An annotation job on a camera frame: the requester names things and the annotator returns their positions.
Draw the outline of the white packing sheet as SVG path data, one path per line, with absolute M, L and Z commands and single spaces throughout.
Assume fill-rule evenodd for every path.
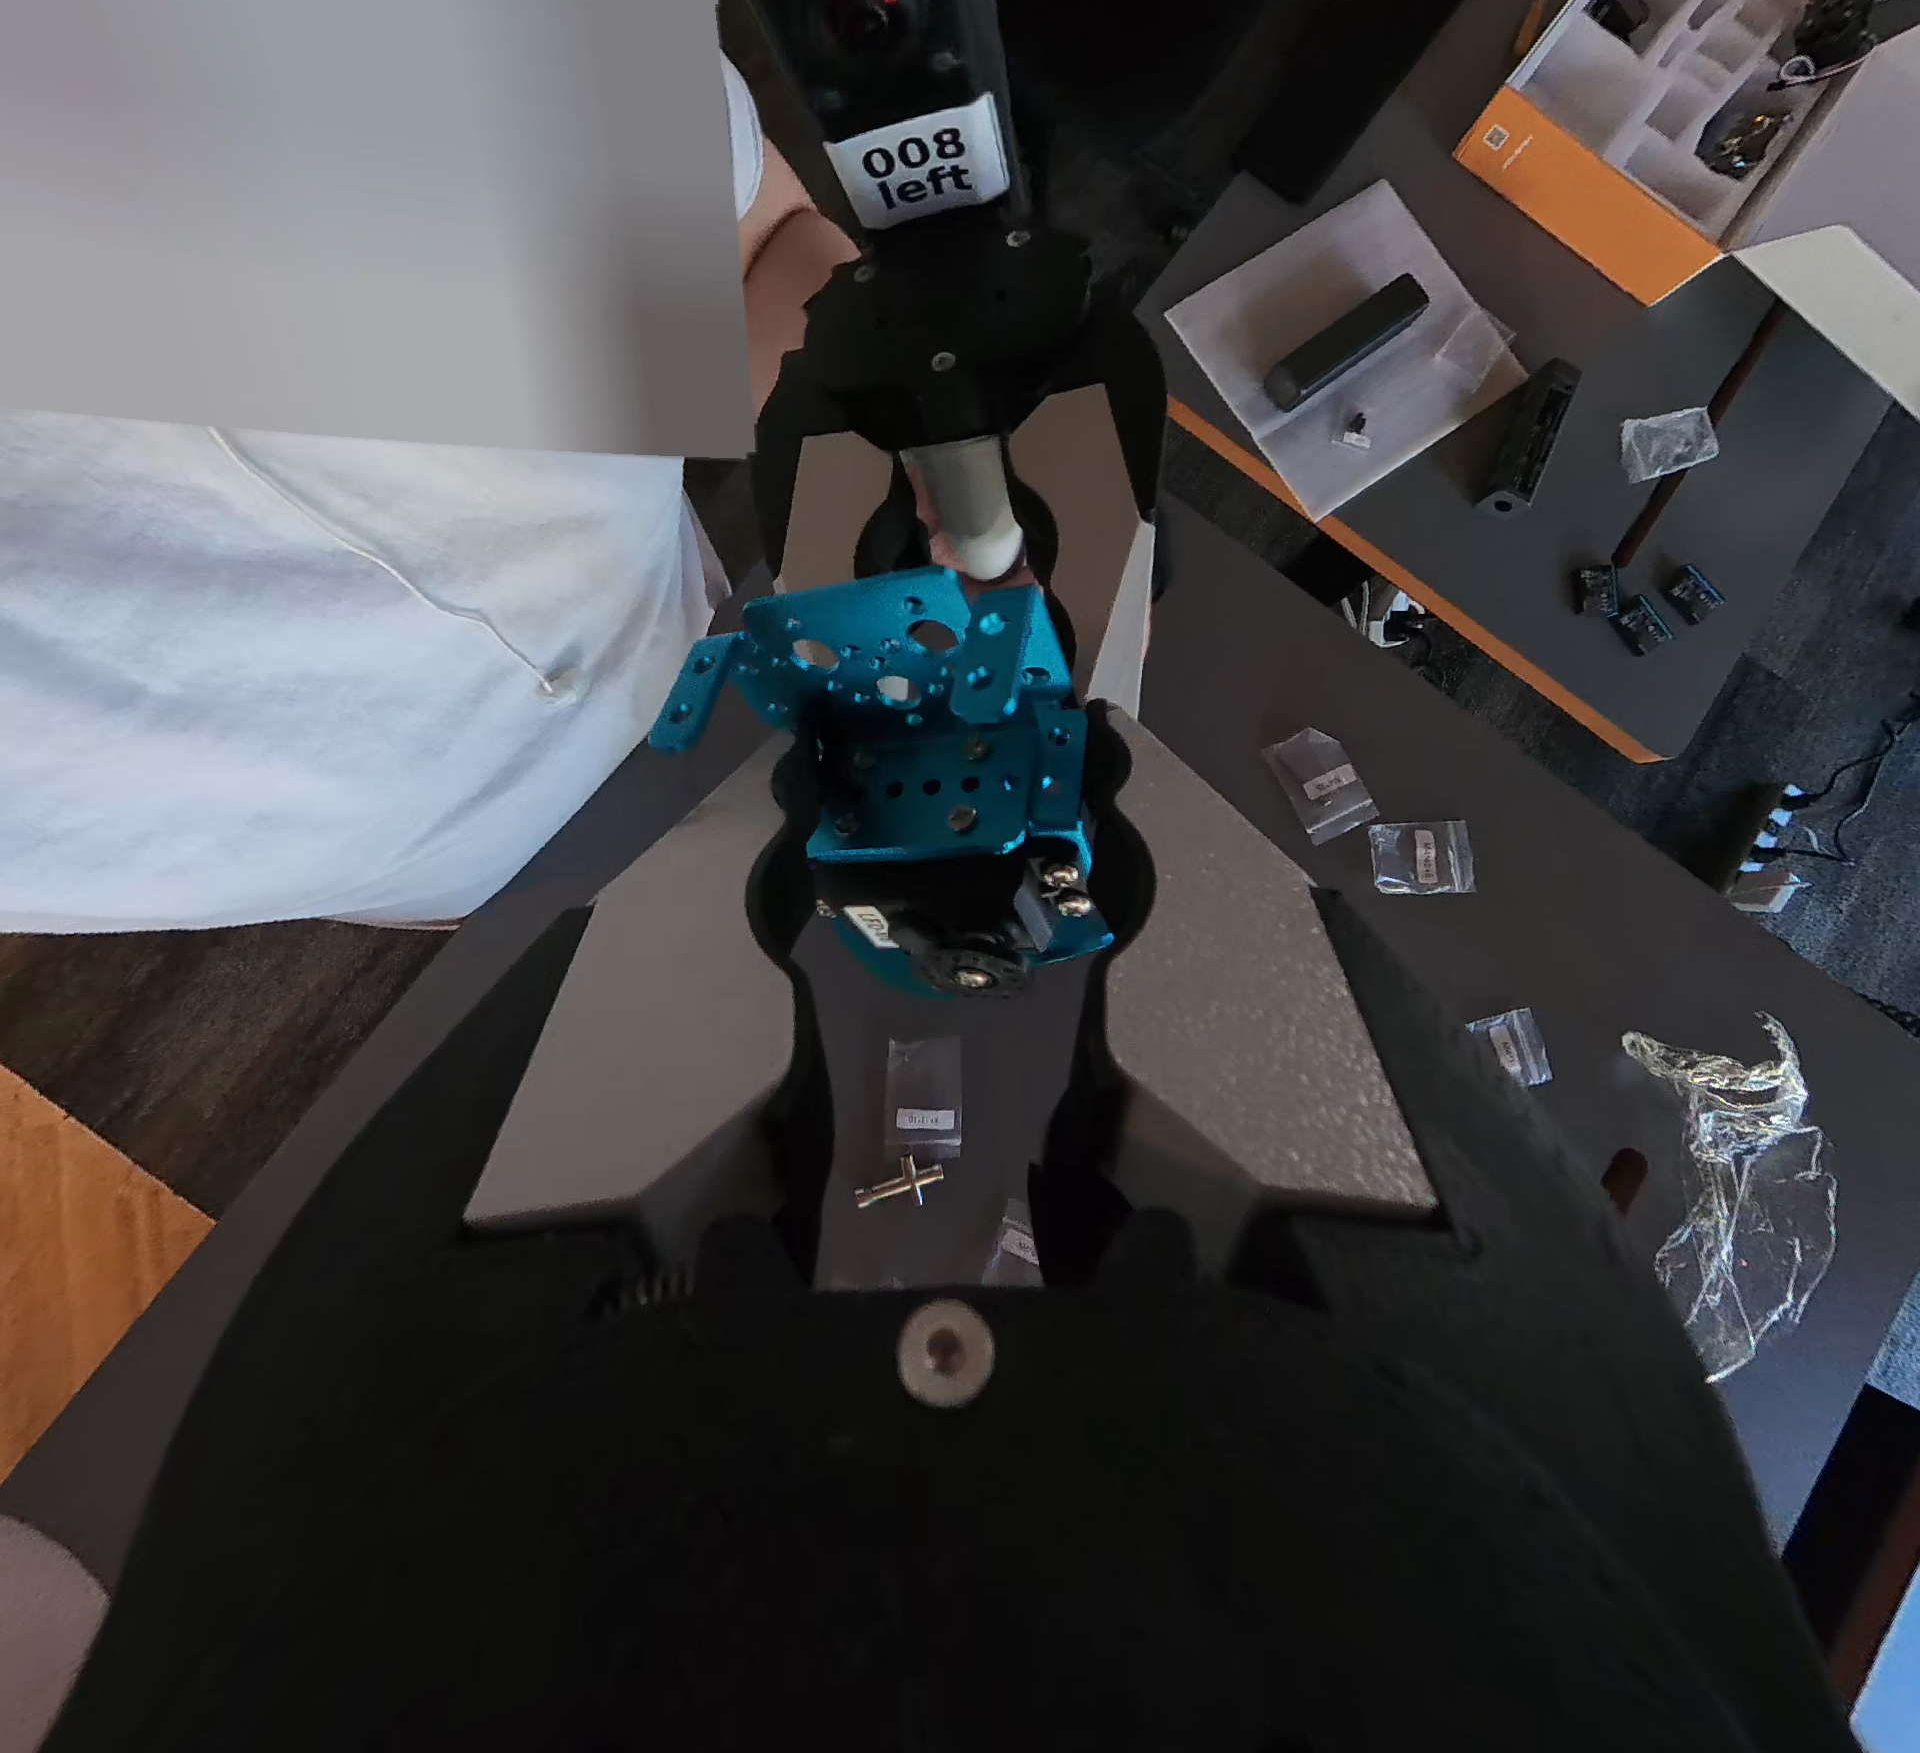
M 1426 316 L 1297 412 L 1277 412 L 1261 391 L 1268 369 L 1401 272 L 1427 291 Z M 1178 300 L 1166 320 L 1283 494 L 1310 519 L 1342 510 L 1527 382 L 1506 328 L 1474 300 L 1388 181 Z M 1334 440 L 1351 412 L 1369 415 L 1367 451 Z

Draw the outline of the person's white shirt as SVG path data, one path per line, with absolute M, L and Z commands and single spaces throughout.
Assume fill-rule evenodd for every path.
M 7 933 L 459 920 L 722 591 L 679 457 L 31 412 L 2 554 Z

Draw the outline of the crumpled empty clear bag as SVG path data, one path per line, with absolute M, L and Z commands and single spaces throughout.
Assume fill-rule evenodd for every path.
M 1704 405 L 1619 421 L 1619 467 L 1631 486 L 1704 465 L 1719 451 L 1716 425 Z

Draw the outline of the blue toy robot arm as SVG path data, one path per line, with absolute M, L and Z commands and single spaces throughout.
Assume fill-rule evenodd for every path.
M 921 997 L 1012 997 L 1114 948 L 1095 906 L 1089 713 L 1036 585 L 921 567 L 750 601 L 649 731 L 692 749 L 725 690 L 793 738 L 819 910 Z

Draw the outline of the dark grey desk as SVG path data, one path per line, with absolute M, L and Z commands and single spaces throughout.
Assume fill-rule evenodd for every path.
M 1838 1247 L 1800 1322 L 1715 1383 L 1775 1542 L 1802 1518 L 1841 1438 L 1913 1249 L 1898 1206 L 1916 1154 L 1894 1099 L 1916 1080 L 1913 1046 L 1836 982 L 1749 923 L 1709 888 L 1606 818 L 1516 748 L 1367 658 L 1328 610 L 1188 507 L 1164 507 L 1171 587 L 1153 610 L 1144 720 L 1308 880 L 1342 920 L 1365 926 L 1405 968 L 1413 1005 L 1458 1031 L 1495 1010 L 1532 1008 L 1553 1080 L 1518 1094 L 1570 1159 L 1606 1186 L 1619 1157 L 1643 1162 L 1621 1220 L 1651 1260 L 1687 1206 L 1677 1093 L 1619 1038 L 1636 1028 L 1690 1050 L 1761 1058 L 1755 1014 L 1785 1023 L 1810 1083 L 1810 1119 L 1838 1174 Z M 1367 828 L 1310 846 L 1261 748 L 1302 728 L 1331 731 L 1380 804 L 1380 821 L 1463 818 L 1476 891 L 1375 891 Z M 637 749 L 518 876 L 454 933 L 411 994 L 319 1093 L 238 1194 L 221 1226 L 264 1260 L 304 1199 L 371 1119 L 431 1058 L 481 1062 L 483 1096 L 513 1101 L 603 889 L 771 735 L 748 710 L 718 710 L 704 749 Z

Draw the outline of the black rectangular block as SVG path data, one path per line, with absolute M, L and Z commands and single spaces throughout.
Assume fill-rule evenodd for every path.
M 1578 381 L 1582 369 L 1562 356 L 1548 359 L 1528 375 L 1510 401 L 1476 494 L 1478 511 L 1510 515 L 1534 505 Z
M 1427 304 L 1427 291 L 1411 272 L 1394 275 L 1283 355 L 1263 376 L 1261 391 L 1277 412 L 1297 412 L 1417 324 Z

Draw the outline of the person's left hand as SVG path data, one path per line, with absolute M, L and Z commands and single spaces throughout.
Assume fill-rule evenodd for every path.
M 856 244 L 808 193 L 779 147 L 763 141 L 755 200 L 738 222 L 740 275 L 753 291 L 808 298 L 835 268 L 862 259 Z

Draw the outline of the floor power strip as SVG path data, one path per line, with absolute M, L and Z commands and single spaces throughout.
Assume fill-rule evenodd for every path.
M 1712 876 L 1723 898 L 1742 913 L 1775 918 L 1814 876 L 1857 870 L 1863 850 L 1853 832 L 1913 733 L 1913 717 L 1889 717 L 1863 749 L 1810 783 L 1761 780 L 1742 788 Z

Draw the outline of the grey desk with orange edge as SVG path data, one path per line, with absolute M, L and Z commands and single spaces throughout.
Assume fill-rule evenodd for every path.
M 1802 320 L 1779 324 L 1723 421 L 1719 457 L 1687 473 L 1628 572 L 1649 587 L 1671 564 L 1701 564 L 1725 607 L 1649 658 L 1631 658 L 1604 618 L 1570 610 L 1570 569 L 1609 557 L 1638 511 L 1638 489 L 1619 473 L 1619 421 L 1715 394 L 1762 323 L 1767 294 L 1723 259 L 1663 304 L 1642 307 L 1452 157 L 1501 82 L 1527 1 L 1465 0 L 1308 203 L 1234 179 L 1139 311 L 1161 353 L 1171 419 L 1280 494 L 1271 464 L 1166 313 L 1371 181 L 1389 181 L 1474 300 L 1516 331 L 1523 364 L 1562 355 L 1582 367 L 1582 382 L 1531 510 L 1498 517 L 1474 507 L 1501 421 L 1489 413 L 1358 494 L 1320 529 L 1643 764 L 1691 739 L 1889 397 Z

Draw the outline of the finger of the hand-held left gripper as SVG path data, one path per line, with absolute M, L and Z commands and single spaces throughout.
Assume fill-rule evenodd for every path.
M 1048 397 L 1015 431 L 1010 454 L 1058 543 L 1048 587 L 1070 626 L 1072 690 L 1139 716 L 1155 526 L 1139 514 L 1106 391 Z
M 917 562 L 917 500 L 899 457 L 862 437 L 803 444 L 779 587 L 873 579 Z

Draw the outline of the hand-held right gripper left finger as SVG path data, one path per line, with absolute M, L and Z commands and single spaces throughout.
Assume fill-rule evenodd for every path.
M 794 994 L 747 910 L 780 831 L 766 738 L 611 880 L 468 1198 L 469 1226 L 772 1215 L 765 1115 L 794 1054 Z

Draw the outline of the orange white cardboard box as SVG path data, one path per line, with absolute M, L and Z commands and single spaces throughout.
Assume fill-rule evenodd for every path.
M 1548 19 L 1455 160 L 1643 304 L 1735 257 L 1916 415 L 1916 27 L 1781 85 L 1808 0 L 1648 0 L 1631 45 L 1588 1 Z M 1694 155 L 1737 104 L 1792 110 L 1747 181 Z

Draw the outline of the crumpled clear plastic wrap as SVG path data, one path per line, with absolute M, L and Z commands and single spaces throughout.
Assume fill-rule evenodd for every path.
M 1655 1272 L 1711 1383 L 1800 1322 L 1838 1247 L 1838 1182 L 1800 1054 L 1781 1021 L 1758 1021 L 1762 1060 L 1621 1036 L 1681 1105 L 1687 1206 Z

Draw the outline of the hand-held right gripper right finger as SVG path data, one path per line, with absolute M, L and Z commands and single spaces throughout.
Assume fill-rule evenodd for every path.
M 1436 1209 L 1308 876 L 1125 710 L 1089 733 L 1087 788 L 1114 942 L 1087 978 L 1048 1178 L 1179 1211 Z

